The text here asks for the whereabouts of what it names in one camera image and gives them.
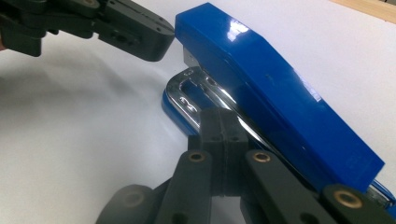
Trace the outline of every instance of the white surface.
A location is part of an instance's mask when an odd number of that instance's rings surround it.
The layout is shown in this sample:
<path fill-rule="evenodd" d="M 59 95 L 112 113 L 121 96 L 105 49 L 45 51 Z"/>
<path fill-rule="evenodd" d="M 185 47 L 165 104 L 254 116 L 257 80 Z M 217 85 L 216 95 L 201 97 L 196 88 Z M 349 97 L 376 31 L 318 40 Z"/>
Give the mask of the white surface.
<path fill-rule="evenodd" d="M 174 24 L 204 1 L 136 2 Z M 379 179 L 396 192 L 396 25 L 324 0 L 212 3 L 310 82 L 387 163 Z M 0 222 L 94 223 L 118 189 L 170 177 L 187 138 L 161 99 L 185 67 L 177 41 L 159 63 L 66 34 L 46 37 L 39 58 L 1 52 Z M 216 199 L 213 223 L 242 223 L 235 211 Z"/>

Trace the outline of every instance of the robotic hand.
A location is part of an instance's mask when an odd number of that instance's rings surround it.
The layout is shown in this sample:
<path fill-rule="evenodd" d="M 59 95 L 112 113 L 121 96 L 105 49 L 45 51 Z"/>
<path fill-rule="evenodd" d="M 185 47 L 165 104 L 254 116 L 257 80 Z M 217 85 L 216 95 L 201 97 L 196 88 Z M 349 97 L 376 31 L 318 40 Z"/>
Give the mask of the robotic hand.
<path fill-rule="evenodd" d="M 174 39 L 172 25 L 130 0 L 0 0 L 0 50 L 41 55 L 47 32 L 93 33 L 146 61 L 159 61 Z"/>

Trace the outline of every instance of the blue stapler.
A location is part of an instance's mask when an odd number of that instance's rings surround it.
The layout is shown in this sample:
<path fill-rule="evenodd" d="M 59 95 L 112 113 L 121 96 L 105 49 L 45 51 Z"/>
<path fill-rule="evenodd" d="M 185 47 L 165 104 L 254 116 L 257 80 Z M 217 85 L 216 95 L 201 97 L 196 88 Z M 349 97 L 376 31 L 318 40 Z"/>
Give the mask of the blue stapler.
<path fill-rule="evenodd" d="M 176 38 L 189 68 L 168 82 L 163 109 L 185 134 L 199 132 L 202 110 L 228 108 L 255 147 L 313 190 L 341 183 L 395 216 L 395 198 L 375 180 L 384 162 L 264 38 L 210 4 L 178 14 Z"/>

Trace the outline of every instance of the wooden edge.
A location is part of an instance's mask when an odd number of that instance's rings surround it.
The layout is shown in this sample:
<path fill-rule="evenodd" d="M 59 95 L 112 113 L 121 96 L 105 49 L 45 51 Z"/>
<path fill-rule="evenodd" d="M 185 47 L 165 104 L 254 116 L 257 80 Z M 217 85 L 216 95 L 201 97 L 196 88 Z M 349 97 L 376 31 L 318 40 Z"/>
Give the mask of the wooden edge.
<path fill-rule="evenodd" d="M 396 24 L 396 6 L 379 0 L 331 0 L 334 3 L 356 9 Z"/>

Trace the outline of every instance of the blue plastic cover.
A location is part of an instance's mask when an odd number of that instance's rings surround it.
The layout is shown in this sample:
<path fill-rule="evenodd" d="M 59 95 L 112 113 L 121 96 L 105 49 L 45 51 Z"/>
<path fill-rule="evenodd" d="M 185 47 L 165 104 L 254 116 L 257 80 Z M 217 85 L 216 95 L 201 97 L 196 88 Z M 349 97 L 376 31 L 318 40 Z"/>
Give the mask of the blue plastic cover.
<path fill-rule="evenodd" d="M 367 190 L 384 162 L 264 38 L 210 4 L 177 15 L 176 37 L 317 190 Z"/>

